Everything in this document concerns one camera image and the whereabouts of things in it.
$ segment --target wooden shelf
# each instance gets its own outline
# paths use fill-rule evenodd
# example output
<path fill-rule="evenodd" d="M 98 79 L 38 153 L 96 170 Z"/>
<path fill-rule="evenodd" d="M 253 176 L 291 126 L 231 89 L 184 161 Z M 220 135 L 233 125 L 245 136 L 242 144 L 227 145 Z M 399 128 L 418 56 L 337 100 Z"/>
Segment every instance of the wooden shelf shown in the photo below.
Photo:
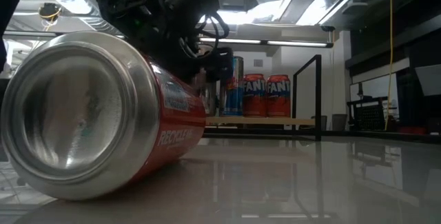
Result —
<path fill-rule="evenodd" d="M 315 125 L 316 121 L 314 119 L 210 116 L 206 118 L 206 123 Z"/>

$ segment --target red bull can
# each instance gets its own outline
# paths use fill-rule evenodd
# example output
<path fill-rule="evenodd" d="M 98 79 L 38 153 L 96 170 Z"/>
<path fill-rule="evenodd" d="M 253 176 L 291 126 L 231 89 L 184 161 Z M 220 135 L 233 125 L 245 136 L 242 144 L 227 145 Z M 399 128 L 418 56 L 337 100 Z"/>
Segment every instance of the red bull can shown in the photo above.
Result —
<path fill-rule="evenodd" d="M 246 74 L 243 79 L 243 116 L 267 116 L 267 84 L 262 74 Z"/>
<path fill-rule="evenodd" d="M 267 83 L 268 117 L 291 117 L 291 83 L 287 75 L 271 75 Z"/>
<path fill-rule="evenodd" d="M 142 179 L 196 146 L 204 127 L 191 87 L 102 32 L 65 34 L 31 52 L 1 111 L 1 137 L 19 176 L 67 200 Z"/>
<path fill-rule="evenodd" d="M 219 114 L 221 116 L 243 115 L 243 58 L 232 58 L 233 74 L 220 80 Z"/>

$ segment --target table surface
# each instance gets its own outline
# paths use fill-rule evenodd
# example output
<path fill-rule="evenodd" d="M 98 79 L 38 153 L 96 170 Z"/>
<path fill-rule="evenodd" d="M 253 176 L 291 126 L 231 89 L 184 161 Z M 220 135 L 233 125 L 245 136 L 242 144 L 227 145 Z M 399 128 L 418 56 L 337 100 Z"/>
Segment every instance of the table surface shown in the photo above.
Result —
<path fill-rule="evenodd" d="M 440 223 L 441 146 L 201 139 L 104 198 L 58 201 L 0 163 L 0 223 Z"/>

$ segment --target black equipment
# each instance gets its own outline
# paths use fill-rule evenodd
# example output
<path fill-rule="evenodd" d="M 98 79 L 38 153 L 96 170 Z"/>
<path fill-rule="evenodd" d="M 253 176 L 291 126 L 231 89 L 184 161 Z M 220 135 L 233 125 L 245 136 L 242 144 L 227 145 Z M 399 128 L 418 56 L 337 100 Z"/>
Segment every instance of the black equipment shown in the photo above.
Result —
<path fill-rule="evenodd" d="M 232 73 L 230 48 L 218 48 L 229 27 L 219 17 L 218 0 L 97 0 L 103 19 L 120 30 L 127 41 L 149 55 L 160 66 L 189 83 L 199 73 L 217 81 Z M 215 33 L 203 30 L 210 20 Z M 219 32 L 218 22 L 222 29 Z M 213 49 L 196 56 L 198 35 L 215 38 Z"/>

